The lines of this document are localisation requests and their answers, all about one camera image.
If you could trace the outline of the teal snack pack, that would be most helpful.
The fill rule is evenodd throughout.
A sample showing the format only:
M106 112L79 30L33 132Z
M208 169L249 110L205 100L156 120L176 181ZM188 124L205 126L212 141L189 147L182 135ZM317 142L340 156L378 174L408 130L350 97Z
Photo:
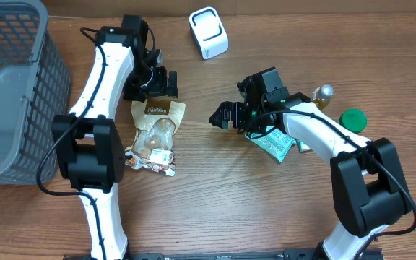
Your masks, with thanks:
M245 138L268 152L279 163L297 142L288 134L283 134L276 126L268 126L265 134L247 133Z

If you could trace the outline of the Kleenex tissue pack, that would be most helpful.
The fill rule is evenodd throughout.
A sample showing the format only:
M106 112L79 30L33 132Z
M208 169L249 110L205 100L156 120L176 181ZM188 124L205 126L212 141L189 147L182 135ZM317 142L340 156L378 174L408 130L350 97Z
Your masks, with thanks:
M296 139L297 146L300 152L310 152L312 149L299 139Z

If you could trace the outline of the brown teal snack bag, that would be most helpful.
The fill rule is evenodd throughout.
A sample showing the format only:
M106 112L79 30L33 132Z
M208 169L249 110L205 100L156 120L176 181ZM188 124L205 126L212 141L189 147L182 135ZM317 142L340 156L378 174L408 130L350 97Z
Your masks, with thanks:
M173 137L181 125L186 105L169 100L134 101L131 114L136 127L132 145L125 149L125 164L165 176L176 174Z

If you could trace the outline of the yellow liquid bottle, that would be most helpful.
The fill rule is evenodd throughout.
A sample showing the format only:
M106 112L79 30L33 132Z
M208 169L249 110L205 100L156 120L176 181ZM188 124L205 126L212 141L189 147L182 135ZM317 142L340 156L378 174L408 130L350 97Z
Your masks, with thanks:
M323 84L321 87L316 88L311 100L322 111L330 103L333 94L334 88L330 84Z

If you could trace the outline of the green lid jar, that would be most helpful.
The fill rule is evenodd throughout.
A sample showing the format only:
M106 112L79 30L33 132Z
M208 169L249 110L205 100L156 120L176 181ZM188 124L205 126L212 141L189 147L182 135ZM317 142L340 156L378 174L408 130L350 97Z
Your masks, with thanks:
M351 108L346 110L339 117L339 124L345 127L347 130L358 134L366 128L368 119L364 112L361 110L357 108Z

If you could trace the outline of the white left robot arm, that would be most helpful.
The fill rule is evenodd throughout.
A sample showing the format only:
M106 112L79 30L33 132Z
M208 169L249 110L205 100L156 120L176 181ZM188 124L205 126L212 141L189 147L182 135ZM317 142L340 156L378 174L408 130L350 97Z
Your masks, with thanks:
M147 49L148 25L83 27L95 45L95 63L83 93L70 112L51 124L53 146L63 178L83 204L92 241L87 259L130 259L121 221L118 184L125 167L124 147L115 125L121 98L178 97L176 73L162 66L162 52Z

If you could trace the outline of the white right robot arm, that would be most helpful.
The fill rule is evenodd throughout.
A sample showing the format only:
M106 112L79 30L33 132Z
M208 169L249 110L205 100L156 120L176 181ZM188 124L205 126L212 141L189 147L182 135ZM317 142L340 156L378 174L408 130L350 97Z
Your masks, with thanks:
M382 259L381 253L366 252L373 241L416 229L416 204L392 142L345 129L303 93L291 95L278 76L251 75L237 88L244 100L221 103L211 125L260 137L278 129L307 144L331 168L337 226L315 249L287 249L285 259Z

